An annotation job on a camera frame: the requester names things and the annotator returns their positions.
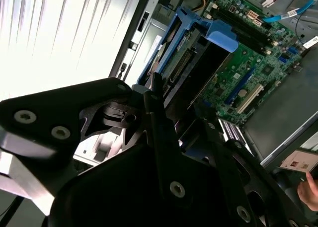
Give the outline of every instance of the screw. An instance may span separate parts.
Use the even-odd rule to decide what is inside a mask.
[[[235,142],[234,145],[237,146],[239,149],[242,148],[242,146],[241,146],[241,144],[239,142]]]
[[[246,223],[249,223],[251,218],[249,212],[243,207],[238,206],[237,207],[238,215],[241,217],[242,220],[244,220]]]
[[[298,224],[296,224],[296,222],[293,220],[289,220],[289,224],[291,227],[298,227]]]
[[[126,90],[126,87],[123,84],[119,84],[117,85],[118,88],[120,88],[121,90]]]
[[[51,134],[54,138],[59,140],[68,139],[71,136],[71,132],[63,126],[54,127]]]
[[[17,111],[13,117],[21,124],[32,124],[36,120],[35,113],[28,110]]]
[[[183,198],[185,195],[184,187],[176,181],[170,183],[170,191],[172,194],[178,198]]]

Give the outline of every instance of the pcie slot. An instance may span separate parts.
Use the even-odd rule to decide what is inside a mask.
[[[227,104],[227,105],[232,104],[232,102],[235,100],[236,96],[238,95],[239,91],[242,89],[242,87],[246,84],[248,79],[254,73],[255,69],[256,69],[256,67],[253,67],[252,69],[250,69],[250,71],[248,73],[246,73],[246,75],[244,75],[244,77],[239,81],[237,86],[233,89],[233,91],[230,93],[230,95],[224,101],[225,104]]]
[[[241,114],[263,89],[264,86],[262,86],[261,84],[257,84],[255,88],[249,93],[249,95],[243,100],[243,102],[237,108],[237,112]]]
[[[253,107],[255,107],[259,101],[267,94],[267,92],[272,88],[276,80],[271,81],[268,83],[264,89],[258,94],[258,96],[249,104],[249,106],[244,110],[244,112],[247,114],[249,113]]]

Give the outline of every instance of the white connector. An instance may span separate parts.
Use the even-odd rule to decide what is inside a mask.
[[[263,7],[271,7],[275,3],[274,0],[265,0],[264,3],[262,3]]]

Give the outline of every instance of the card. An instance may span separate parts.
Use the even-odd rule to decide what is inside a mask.
[[[292,171],[310,172],[317,164],[317,154],[297,150],[290,154],[280,167]]]

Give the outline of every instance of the blue connector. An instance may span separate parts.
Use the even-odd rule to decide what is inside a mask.
[[[253,75],[256,67],[253,67],[244,77],[239,81],[237,86],[234,88],[234,90],[230,93],[230,95],[227,97],[227,99],[224,101],[225,104],[230,105],[237,97],[239,91],[242,89],[242,87],[248,82],[249,78]]]
[[[285,58],[283,58],[283,57],[279,57],[278,60],[280,60],[282,63],[286,63],[287,62],[287,60]]]
[[[294,54],[294,55],[297,55],[297,54],[298,54],[298,50],[297,50],[295,47],[290,47],[290,48],[288,48],[288,51],[289,51],[291,54]]]

